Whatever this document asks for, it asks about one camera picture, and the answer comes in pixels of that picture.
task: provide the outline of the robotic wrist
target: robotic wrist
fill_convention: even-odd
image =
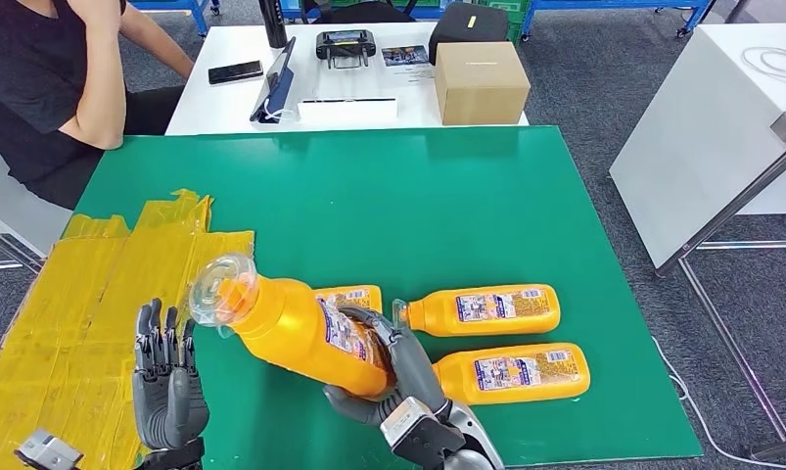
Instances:
[[[135,470],[203,470],[206,454],[203,438],[196,438],[183,448],[158,450],[145,456]]]

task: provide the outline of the green table mat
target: green table mat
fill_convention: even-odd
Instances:
[[[216,198],[211,231],[256,230],[263,275],[376,284],[388,309],[440,289],[551,284],[562,322],[548,334],[420,335],[432,360],[557,341],[585,352],[582,396],[475,407],[507,465],[701,454],[556,127],[128,137],[77,211],[132,224],[179,188]],[[330,409],[321,384],[211,329],[196,345],[207,470],[412,467]]]

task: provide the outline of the clear bottle cap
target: clear bottle cap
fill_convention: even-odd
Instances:
[[[188,307],[197,323],[222,326],[242,321],[256,300],[254,261],[232,253],[213,260],[200,272],[191,287]]]
[[[393,326],[395,328],[409,328],[410,326],[407,302],[401,299],[395,299],[393,301]]]

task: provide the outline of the gray robotic hand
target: gray robotic hand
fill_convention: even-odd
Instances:
[[[335,411],[379,426],[395,455],[425,469],[505,468],[474,412],[444,395],[427,353],[409,328],[395,328],[371,309],[350,306],[340,311],[375,331],[389,355],[396,385],[381,401],[327,385],[323,393]]]
[[[164,330],[161,311],[162,302],[153,299],[149,305],[142,305],[136,320],[136,426],[142,444],[148,448],[182,449],[206,428],[208,405],[194,361],[194,320],[186,323],[180,344],[176,338],[176,307],[167,310]]]

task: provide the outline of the white cable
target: white cable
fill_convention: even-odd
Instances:
[[[759,53],[759,64],[750,60],[749,53],[751,52]],[[786,58],[786,49],[780,47],[748,47],[741,53],[741,62],[758,73],[777,78],[786,78],[786,69],[771,64],[767,59],[769,56]]]
[[[293,115],[295,112],[292,110],[287,110],[286,108],[280,109],[275,111],[274,113],[270,113],[268,111],[268,98],[265,99],[263,102],[263,110],[265,111],[265,116],[269,119],[278,119],[280,120],[283,118],[283,115]]]
[[[689,395],[689,388],[686,386],[686,382],[684,382],[683,379],[680,378],[680,375],[678,375],[677,371],[672,366],[670,360],[667,359],[666,355],[664,354],[664,350],[661,349],[661,345],[658,344],[658,340],[656,340],[654,336],[652,337],[652,341],[655,342],[655,347],[658,348],[658,354],[661,355],[661,359],[664,360],[664,364],[666,364],[667,367],[672,372],[672,374],[670,374],[670,379],[672,379],[676,384],[678,384],[678,387],[680,387],[680,390],[683,392],[683,395],[680,396],[680,400],[681,401],[687,400],[687,402],[689,402],[689,405],[692,407],[692,410],[695,411],[695,415],[698,416],[698,421],[701,422],[701,427],[704,428],[704,433],[707,435],[707,439],[710,441],[710,445],[712,445],[718,451],[718,453],[720,453],[721,455],[727,458],[731,458],[739,462],[751,463],[753,465],[760,465],[762,467],[786,468],[786,465],[781,463],[762,462],[760,460],[751,460],[749,458],[742,458],[721,449],[721,447],[719,447],[718,444],[716,444],[716,440],[713,439],[713,435],[710,434],[710,428],[707,426],[707,422],[704,421],[704,416],[701,414],[701,410],[698,409],[698,404],[696,404],[695,400],[692,399],[692,396]]]

